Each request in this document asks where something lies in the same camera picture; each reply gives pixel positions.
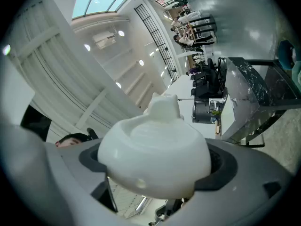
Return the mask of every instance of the black chair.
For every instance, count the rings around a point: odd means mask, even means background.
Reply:
[[[197,73],[197,74],[191,75],[190,79],[194,80],[194,81],[197,81],[197,80],[200,80],[200,79],[204,78],[206,75],[209,75],[209,74],[206,73],[206,72]]]
[[[210,58],[207,59],[207,64],[208,64],[210,69],[215,70],[215,66],[214,66],[214,63],[213,63],[212,59],[210,59]]]
[[[207,84],[207,81],[205,79],[200,79],[200,80],[197,80],[197,81],[193,81],[192,82],[192,87],[203,86],[205,84]]]

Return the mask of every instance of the person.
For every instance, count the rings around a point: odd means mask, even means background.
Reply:
[[[191,21],[191,20],[195,20],[195,19],[202,20],[200,15],[201,15],[200,11],[195,11],[195,12],[189,13],[186,16],[183,12],[181,12],[179,14],[179,16],[176,17],[173,20],[173,22],[171,23],[171,26],[172,26],[171,31],[174,31],[174,28],[182,27],[183,24],[186,23],[187,21]]]
[[[55,143],[56,147],[76,145],[89,140],[89,137],[82,133],[69,134]]]
[[[189,71],[187,71],[186,74],[189,76],[189,74],[196,74],[198,72],[199,72],[199,69],[194,67],[194,68],[189,69]]]
[[[183,45],[183,46],[188,45],[188,46],[193,47],[193,48],[198,48],[202,45],[214,44],[214,41],[208,41],[207,42],[207,40],[213,38],[212,35],[207,36],[207,37],[203,37],[203,38],[200,38],[200,39],[196,39],[196,41],[194,41],[194,40],[191,40],[191,39],[188,38],[188,33],[187,32],[188,32],[188,28],[186,28],[184,30],[184,34],[183,34],[182,38],[180,38],[179,35],[175,35],[174,36],[174,41],[176,43],[180,44],[180,45]]]

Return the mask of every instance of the black metal railing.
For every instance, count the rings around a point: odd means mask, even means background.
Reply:
[[[141,4],[140,6],[135,8],[136,13],[142,19],[143,23],[145,24],[147,30],[150,32],[152,38],[154,39],[159,52],[163,58],[165,66],[167,66],[168,73],[172,78],[173,82],[175,82],[179,76],[175,69],[172,57],[169,53],[169,50],[166,46],[165,38],[161,35],[158,27],[154,23],[154,20],[151,18],[149,12],[145,9],[144,5]]]

